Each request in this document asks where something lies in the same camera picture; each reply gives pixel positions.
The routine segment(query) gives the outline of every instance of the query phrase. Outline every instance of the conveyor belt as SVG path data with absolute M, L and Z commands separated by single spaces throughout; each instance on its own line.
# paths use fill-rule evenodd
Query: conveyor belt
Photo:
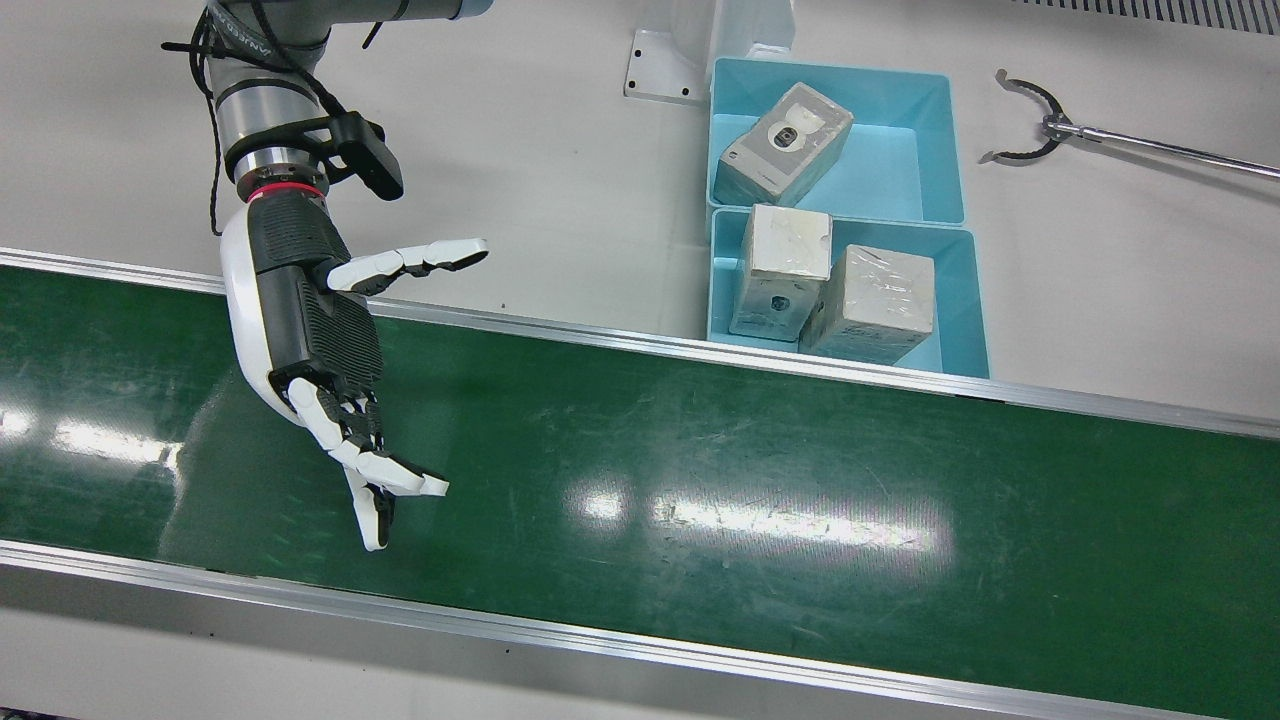
M 365 553 L 223 300 L 0 268 L 0 538 L 1228 717 L 1280 697 L 1280 443 L 379 320 L 445 473 Z

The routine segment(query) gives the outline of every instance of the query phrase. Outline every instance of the white table surface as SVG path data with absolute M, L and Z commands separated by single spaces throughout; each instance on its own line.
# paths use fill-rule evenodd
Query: white table surface
M 795 58 L 951 77 L 996 379 L 1280 418 L 1280 184 L 1079 147 L 1027 168 L 1041 109 L 1280 164 L 1280 40 L 1007 0 L 797 0 Z M 186 58 L 198 3 L 0 6 L 0 245 L 216 273 L 212 149 Z M 705 109 L 622 97 L 643 10 L 500 1 L 458 23 L 335 28 L 319 77 L 388 128 L 404 199 L 356 181 L 356 254 L 483 234 L 401 299 L 700 337 Z M 221 218 L 236 200 L 223 183 Z

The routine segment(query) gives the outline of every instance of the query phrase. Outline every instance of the red ring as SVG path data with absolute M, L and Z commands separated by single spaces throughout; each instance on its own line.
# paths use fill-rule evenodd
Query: red ring
M 324 197 L 324 193 L 315 187 L 305 182 L 273 182 L 271 184 L 264 184 L 262 187 L 253 191 L 244 202 L 252 202 L 259 199 L 264 192 L 269 190 L 303 190 L 314 193 L 316 197 Z

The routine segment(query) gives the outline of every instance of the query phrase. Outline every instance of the box wrapped in plastic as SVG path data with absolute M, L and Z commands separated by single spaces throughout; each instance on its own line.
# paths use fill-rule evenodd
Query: box wrapped in plastic
M 716 200 L 794 206 L 836 160 L 854 115 L 803 82 L 721 154 Z
M 800 333 L 800 352 L 891 365 L 933 333 L 933 259 L 850 245 Z
M 755 205 L 728 331 L 795 342 L 831 277 L 831 215 Z

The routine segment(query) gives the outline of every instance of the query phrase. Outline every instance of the blue plastic bin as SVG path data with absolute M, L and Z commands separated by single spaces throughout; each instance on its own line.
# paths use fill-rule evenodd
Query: blue plastic bin
M 795 342 L 730 334 L 733 299 L 741 278 L 742 236 L 749 210 L 726 208 L 712 217 L 712 275 L 707 302 L 707 340 L 746 347 L 796 352 Z M 849 245 L 896 250 L 933 259 L 933 334 L 895 363 L 897 368 L 973 378 L 989 377 L 987 336 L 982 325 L 978 263 L 973 233 L 947 225 L 833 219 L 831 255 Z
M 845 218 L 964 222 L 946 76 L 735 58 L 717 60 L 712 78 L 709 213 L 726 208 L 713 195 L 721 154 L 796 82 L 854 114 L 840 159 L 797 208 Z

